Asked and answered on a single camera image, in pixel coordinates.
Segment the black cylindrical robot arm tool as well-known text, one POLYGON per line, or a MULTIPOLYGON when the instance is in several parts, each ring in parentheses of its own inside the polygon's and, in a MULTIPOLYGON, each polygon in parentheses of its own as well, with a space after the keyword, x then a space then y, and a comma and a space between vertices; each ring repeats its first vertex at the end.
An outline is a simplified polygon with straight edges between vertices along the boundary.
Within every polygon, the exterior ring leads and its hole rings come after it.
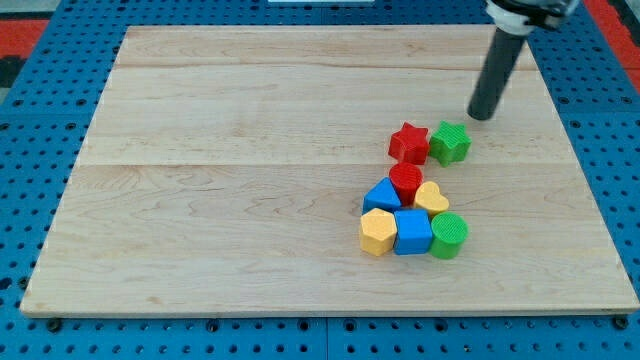
POLYGON ((496 29, 467 106, 471 118, 493 117, 529 35, 537 28, 557 31, 579 4, 580 0, 486 1, 496 29))

